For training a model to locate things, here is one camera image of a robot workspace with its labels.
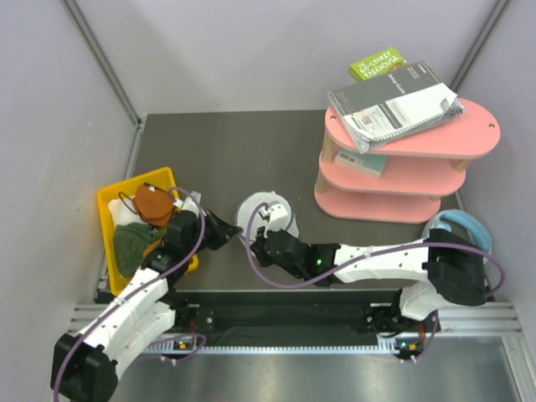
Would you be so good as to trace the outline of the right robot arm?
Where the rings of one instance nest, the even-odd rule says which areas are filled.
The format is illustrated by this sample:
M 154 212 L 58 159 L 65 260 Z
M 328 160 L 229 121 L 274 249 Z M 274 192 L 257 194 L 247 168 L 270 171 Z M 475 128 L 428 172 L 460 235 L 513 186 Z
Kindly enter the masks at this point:
M 443 307 L 477 307 L 487 300 L 482 250 L 445 229 L 402 245 L 368 247 L 307 244 L 278 230 L 258 233 L 248 251 L 256 268 L 275 265 L 305 285 L 409 281 L 390 312 L 403 332 Z

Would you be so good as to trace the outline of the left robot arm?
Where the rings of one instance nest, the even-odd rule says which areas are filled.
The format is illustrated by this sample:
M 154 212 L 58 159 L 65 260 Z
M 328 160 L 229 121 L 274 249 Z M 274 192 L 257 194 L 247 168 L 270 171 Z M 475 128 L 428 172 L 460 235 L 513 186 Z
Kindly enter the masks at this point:
M 168 329 L 181 332 L 188 326 L 188 309 L 166 303 L 165 297 L 193 256 L 218 250 L 241 231 L 209 210 L 175 213 L 126 288 L 89 325 L 55 344 L 53 398 L 109 400 L 126 369 L 152 341 Z

